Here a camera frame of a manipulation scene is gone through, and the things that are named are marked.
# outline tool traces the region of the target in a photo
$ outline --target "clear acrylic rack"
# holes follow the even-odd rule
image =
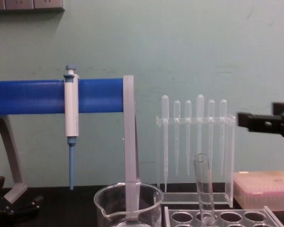
[[[225,183],[223,192],[214,192],[215,204],[232,207],[236,120],[227,114],[226,100],[219,102],[218,114],[212,99],[204,108],[203,95],[198,95],[194,109],[190,100],[184,102],[184,107],[175,100],[170,107],[168,96],[162,97],[161,105],[162,115],[156,117],[156,150],[157,186],[164,183],[163,204],[199,203],[193,188],[175,192],[169,189],[169,183],[195,183],[193,158],[195,154],[204,153],[210,160],[213,182]]]

